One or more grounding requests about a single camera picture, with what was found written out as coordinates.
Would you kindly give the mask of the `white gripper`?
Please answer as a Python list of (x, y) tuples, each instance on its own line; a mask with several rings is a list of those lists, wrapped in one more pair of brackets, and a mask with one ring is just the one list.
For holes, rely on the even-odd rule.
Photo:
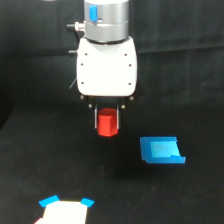
[(115, 44), (80, 39), (77, 50), (76, 79), (80, 98), (94, 107), (94, 128), (98, 127), (98, 102), (117, 104), (117, 129), (121, 128), (121, 108), (136, 98), (138, 91), (137, 53), (132, 37)]

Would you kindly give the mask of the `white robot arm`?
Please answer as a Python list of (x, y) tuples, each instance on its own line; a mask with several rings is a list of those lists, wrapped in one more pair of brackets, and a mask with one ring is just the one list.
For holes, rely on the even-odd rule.
[(70, 54), (77, 56), (75, 82), (94, 113), (94, 128), (113, 136), (121, 112), (137, 89), (137, 53), (129, 35), (129, 0), (84, 0), (84, 20), (66, 26), (82, 33)]

